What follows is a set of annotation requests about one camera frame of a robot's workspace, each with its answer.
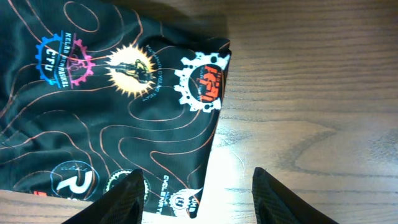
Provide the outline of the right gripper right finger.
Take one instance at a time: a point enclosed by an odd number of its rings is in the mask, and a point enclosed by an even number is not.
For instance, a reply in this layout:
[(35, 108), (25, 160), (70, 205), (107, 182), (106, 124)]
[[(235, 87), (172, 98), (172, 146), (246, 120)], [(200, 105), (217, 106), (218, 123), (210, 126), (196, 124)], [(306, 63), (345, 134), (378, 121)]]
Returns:
[(257, 224), (337, 224), (261, 167), (254, 170), (252, 196)]

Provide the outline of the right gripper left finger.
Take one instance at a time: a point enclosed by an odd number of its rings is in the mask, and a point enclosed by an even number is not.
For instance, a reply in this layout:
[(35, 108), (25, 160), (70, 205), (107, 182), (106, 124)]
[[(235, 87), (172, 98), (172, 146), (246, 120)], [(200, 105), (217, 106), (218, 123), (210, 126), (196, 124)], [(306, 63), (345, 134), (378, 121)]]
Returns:
[(141, 224), (143, 210), (144, 176), (136, 169), (63, 224)]

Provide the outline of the black orange-patterned jersey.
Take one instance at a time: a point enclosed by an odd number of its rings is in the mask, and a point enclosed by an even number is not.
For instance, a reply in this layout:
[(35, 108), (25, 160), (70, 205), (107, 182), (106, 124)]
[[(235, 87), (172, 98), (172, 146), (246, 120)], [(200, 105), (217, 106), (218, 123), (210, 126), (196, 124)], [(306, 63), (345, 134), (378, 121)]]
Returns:
[(94, 202), (135, 169), (195, 218), (229, 40), (104, 1), (1, 2), (1, 188)]

